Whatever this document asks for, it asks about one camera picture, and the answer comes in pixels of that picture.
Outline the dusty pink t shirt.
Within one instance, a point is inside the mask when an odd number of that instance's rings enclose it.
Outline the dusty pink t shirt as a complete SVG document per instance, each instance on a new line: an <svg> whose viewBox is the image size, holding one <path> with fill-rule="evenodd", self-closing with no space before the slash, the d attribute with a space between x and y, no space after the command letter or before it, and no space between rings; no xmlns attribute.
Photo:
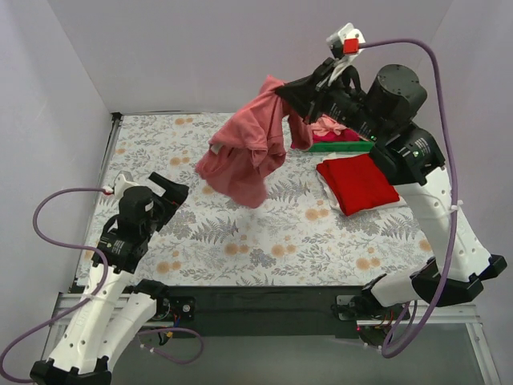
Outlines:
<svg viewBox="0 0 513 385"><path fill-rule="evenodd" d="M287 151L283 119L293 144L307 150L311 129L275 90L285 83L271 75L258 96L238 110L209 140L209 148L196 164L196 172L215 191L251 209L267 198L265 177L285 162Z"/></svg>

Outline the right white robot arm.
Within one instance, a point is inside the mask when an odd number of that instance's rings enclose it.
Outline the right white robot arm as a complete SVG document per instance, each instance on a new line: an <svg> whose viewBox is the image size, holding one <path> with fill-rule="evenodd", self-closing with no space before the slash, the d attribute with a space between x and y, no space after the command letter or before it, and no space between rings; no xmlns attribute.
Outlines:
<svg viewBox="0 0 513 385"><path fill-rule="evenodd" d="M444 155L434 137L413 118L427 98L413 70L386 65L370 89L363 91L355 67L347 67L333 84L334 61L276 90L301 118L312 123L326 115L373 142L370 159L406 201L430 243L433 256L419 269L384 274L362 288L354 304L371 318L384 317L392 306L422 299L438 307L472 301L483 281L507 267L478 240L463 211L453 203Z"/></svg>

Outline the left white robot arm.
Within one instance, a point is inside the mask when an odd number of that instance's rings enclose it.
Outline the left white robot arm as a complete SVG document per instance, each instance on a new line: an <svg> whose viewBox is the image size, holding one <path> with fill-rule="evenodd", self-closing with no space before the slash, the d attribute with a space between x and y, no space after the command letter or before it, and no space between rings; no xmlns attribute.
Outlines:
<svg viewBox="0 0 513 385"><path fill-rule="evenodd" d="M106 193L118 201L118 212L103 225L86 287L77 305L65 310L68 327L48 358L36 362L30 377L37 384L109 384L116 361L148 320L169 315L168 287L142 280L133 286L125 307L116 303L130 286L137 265L159 232L186 201L189 188L154 172L163 189L158 195L121 172Z"/></svg>

